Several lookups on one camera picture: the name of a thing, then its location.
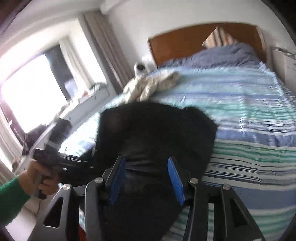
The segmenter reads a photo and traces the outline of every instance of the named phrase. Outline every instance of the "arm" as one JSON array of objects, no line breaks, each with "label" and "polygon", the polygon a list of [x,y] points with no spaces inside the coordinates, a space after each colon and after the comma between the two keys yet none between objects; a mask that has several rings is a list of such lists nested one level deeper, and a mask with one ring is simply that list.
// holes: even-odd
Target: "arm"
[{"label": "arm", "polygon": [[[10,223],[30,199],[35,191],[35,178],[39,172],[51,176],[49,170],[33,160],[27,171],[0,187],[0,226]],[[58,182],[58,178],[46,179],[38,188],[44,194],[51,195],[56,192]]]}]

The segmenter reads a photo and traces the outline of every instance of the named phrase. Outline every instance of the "brown headboard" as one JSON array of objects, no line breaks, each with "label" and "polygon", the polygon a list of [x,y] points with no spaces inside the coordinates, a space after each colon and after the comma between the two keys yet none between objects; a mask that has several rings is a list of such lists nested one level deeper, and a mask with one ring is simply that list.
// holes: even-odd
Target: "brown headboard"
[{"label": "brown headboard", "polygon": [[180,28],[148,39],[150,51],[157,65],[169,59],[188,57],[204,49],[202,43],[222,27],[239,42],[251,45],[258,57],[265,62],[265,44],[258,26],[246,23],[208,23]]}]

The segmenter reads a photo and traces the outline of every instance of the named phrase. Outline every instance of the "blue and green striped blanket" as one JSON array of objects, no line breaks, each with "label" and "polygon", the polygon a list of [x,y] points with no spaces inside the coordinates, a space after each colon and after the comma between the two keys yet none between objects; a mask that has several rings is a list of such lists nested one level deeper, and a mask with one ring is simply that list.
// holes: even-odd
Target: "blue and green striped blanket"
[{"label": "blue and green striped blanket", "polygon": [[[213,186],[230,184],[266,239],[278,240],[296,212],[296,98],[264,64],[174,70],[181,74],[179,83],[151,100],[197,107],[219,125],[202,180]],[[85,148],[79,142],[94,141],[98,118],[94,115],[67,140],[71,147],[67,154],[81,155]],[[209,208],[208,240],[212,240],[213,206]],[[183,210],[163,240],[183,239],[188,211]]]}]

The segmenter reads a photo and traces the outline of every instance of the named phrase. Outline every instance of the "blue gripper pad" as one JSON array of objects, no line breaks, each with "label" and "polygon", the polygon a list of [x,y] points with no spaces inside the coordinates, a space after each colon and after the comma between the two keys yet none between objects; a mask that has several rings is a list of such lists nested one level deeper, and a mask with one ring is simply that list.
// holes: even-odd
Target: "blue gripper pad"
[{"label": "blue gripper pad", "polygon": [[168,159],[168,173],[170,175],[170,181],[172,182],[176,198],[180,204],[183,205],[185,202],[184,187],[171,157]]},{"label": "blue gripper pad", "polygon": [[122,180],[123,180],[123,178],[125,176],[125,172],[126,172],[126,159],[122,156],[118,157],[118,159],[116,160],[116,162],[113,166],[113,169],[114,168],[117,168],[117,171],[113,177],[113,181],[112,181],[112,184],[110,187],[110,197],[109,197],[109,204],[110,205],[113,205],[117,200],[119,189],[120,189]]}]

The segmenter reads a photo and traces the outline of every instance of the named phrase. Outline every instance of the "striped pillow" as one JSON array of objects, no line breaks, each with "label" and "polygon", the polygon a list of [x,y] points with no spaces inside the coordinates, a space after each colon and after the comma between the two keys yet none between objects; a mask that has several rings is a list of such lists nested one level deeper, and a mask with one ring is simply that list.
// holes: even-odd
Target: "striped pillow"
[{"label": "striped pillow", "polygon": [[229,33],[225,33],[223,28],[217,27],[203,42],[202,46],[210,49],[213,47],[225,46],[233,43],[238,43],[238,41],[231,37]]}]

